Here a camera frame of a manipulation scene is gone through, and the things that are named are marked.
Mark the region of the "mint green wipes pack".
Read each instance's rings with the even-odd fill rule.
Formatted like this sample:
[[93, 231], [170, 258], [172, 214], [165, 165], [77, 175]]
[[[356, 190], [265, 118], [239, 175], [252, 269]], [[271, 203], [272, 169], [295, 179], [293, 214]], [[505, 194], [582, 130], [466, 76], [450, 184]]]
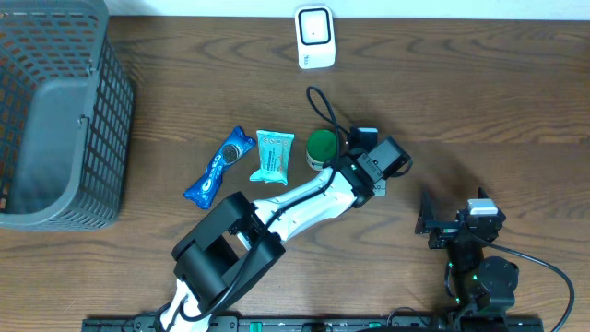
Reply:
[[288, 184], [289, 156], [295, 135], [259, 129], [256, 131], [260, 167], [251, 176], [252, 182]]

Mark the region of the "green lid white jar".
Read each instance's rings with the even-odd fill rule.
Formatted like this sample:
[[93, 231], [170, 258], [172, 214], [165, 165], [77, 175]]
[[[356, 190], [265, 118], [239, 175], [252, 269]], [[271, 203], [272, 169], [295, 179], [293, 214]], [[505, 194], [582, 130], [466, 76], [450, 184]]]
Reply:
[[322, 129], [313, 132], [306, 146], [308, 165], [315, 171], [321, 171], [338, 153], [337, 143], [336, 135], [332, 131]]

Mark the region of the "grey plastic mesh basket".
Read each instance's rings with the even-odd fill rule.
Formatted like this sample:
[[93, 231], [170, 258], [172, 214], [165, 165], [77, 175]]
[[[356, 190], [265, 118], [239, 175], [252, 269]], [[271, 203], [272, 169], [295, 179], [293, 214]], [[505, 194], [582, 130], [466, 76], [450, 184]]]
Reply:
[[122, 202], [135, 92], [101, 1], [1, 5], [1, 225], [95, 231]]

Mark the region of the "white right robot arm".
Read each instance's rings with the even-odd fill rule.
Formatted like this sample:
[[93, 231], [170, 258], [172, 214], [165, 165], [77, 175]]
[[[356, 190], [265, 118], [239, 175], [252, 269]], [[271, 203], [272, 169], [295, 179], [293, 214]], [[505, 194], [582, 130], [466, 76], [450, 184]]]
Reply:
[[431, 197], [422, 194], [415, 233], [429, 236], [430, 249], [447, 253], [445, 288], [458, 304], [447, 315], [452, 330], [507, 328], [506, 312], [515, 304], [519, 268], [502, 257], [486, 257], [483, 253], [499, 236], [505, 220], [481, 188], [478, 197], [469, 199], [452, 221], [437, 219]]

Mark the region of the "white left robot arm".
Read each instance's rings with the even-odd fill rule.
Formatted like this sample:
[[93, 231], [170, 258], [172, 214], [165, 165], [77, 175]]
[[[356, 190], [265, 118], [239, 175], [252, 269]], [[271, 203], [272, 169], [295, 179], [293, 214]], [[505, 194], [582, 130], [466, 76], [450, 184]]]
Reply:
[[313, 225], [362, 207], [412, 159], [391, 137], [353, 148], [310, 182], [268, 199], [223, 199], [172, 249], [177, 290], [157, 318], [161, 331], [206, 331], [214, 314], [243, 297]]

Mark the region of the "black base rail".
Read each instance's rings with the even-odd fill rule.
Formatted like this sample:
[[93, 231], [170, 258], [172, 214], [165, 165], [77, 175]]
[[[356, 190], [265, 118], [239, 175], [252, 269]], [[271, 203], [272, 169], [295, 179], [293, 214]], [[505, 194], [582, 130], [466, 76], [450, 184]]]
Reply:
[[[354, 332], [376, 331], [451, 331], [453, 328], [440, 318], [398, 315], [392, 318], [262, 318], [223, 315], [213, 318], [211, 332]], [[505, 321], [467, 319], [463, 331], [542, 332], [543, 323], [538, 318], [509, 317]], [[160, 331], [154, 316], [134, 319], [85, 319], [82, 332], [142, 332]]]

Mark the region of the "blue Oreo cookie pack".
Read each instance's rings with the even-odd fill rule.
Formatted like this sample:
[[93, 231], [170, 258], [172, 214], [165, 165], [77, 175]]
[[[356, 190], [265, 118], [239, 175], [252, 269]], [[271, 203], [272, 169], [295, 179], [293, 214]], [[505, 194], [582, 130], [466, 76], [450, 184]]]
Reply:
[[211, 158], [203, 175], [184, 191], [183, 196], [199, 208], [209, 209], [222, 185], [223, 174], [255, 146], [256, 141], [247, 136], [241, 126], [234, 127]]

